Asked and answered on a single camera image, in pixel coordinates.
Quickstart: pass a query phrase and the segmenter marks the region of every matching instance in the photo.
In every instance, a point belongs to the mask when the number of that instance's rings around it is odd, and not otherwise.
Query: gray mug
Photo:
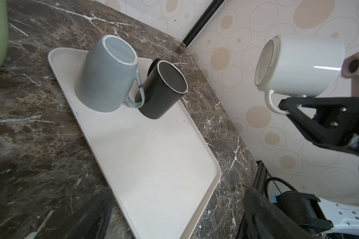
[[[143,96],[138,103],[129,98],[134,80]],[[134,49],[119,37],[103,36],[86,55],[75,92],[84,105],[99,112],[115,111],[123,102],[133,108],[141,107],[145,93]]]

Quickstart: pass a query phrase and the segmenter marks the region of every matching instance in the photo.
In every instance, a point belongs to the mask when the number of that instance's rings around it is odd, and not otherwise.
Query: cable
[[[286,182],[283,179],[280,179],[278,177],[269,177],[268,179],[266,179],[263,183],[263,190],[264,190],[264,195],[266,196],[267,199],[269,199],[269,193],[267,191],[267,186],[269,184],[270,181],[278,181],[283,183],[284,185],[286,185],[289,189],[291,189],[292,191],[297,192],[298,190],[296,190],[291,184],[289,184],[288,182]]]

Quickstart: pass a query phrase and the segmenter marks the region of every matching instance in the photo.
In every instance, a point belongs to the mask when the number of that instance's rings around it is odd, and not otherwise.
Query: black mug
[[[180,70],[160,58],[150,65],[142,87],[145,103],[138,110],[151,119],[163,116],[187,92],[187,82]],[[135,95],[135,101],[141,101],[139,92]]]

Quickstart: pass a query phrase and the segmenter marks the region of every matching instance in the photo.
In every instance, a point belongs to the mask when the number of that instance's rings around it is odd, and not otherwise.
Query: wall
[[[278,34],[340,38],[352,55],[359,51],[359,1],[227,0],[189,49],[253,157],[273,176],[301,192],[359,205],[359,158],[313,146],[286,116],[267,109],[254,85],[259,55]],[[350,80],[337,77],[320,97],[350,90]],[[274,95],[274,104],[283,98]]]
[[[97,0],[183,40],[212,0]]]

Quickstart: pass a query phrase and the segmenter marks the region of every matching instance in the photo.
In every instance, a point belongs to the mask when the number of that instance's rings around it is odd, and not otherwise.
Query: marble countertop
[[[56,228],[107,186],[75,121],[47,54],[88,50],[115,34],[139,57],[161,57],[182,71],[181,100],[210,146],[222,178],[192,238],[234,238],[257,165],[186,46],[92,0],[8,0],[9,46],[0,68],[0,238],[39,236]],[[133,238],[117,204],[107,238]]]

